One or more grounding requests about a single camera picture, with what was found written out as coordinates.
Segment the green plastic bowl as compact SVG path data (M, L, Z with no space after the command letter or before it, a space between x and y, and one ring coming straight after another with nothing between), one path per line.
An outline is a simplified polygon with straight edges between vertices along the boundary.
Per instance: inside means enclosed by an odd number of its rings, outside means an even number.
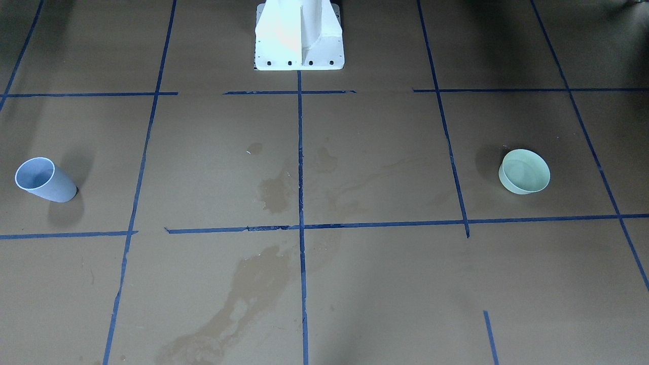
M501 185L517 195L544 190L550 183L550 169L538 154L525 149L508 152L498 170Z

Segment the blue plastic cup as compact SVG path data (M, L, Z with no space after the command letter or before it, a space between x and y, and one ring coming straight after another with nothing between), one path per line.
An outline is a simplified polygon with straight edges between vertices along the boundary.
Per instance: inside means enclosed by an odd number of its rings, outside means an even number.
M67 173L46 157L23 162L16 170L14 180L19 189L52 202L70 201L78 192Z

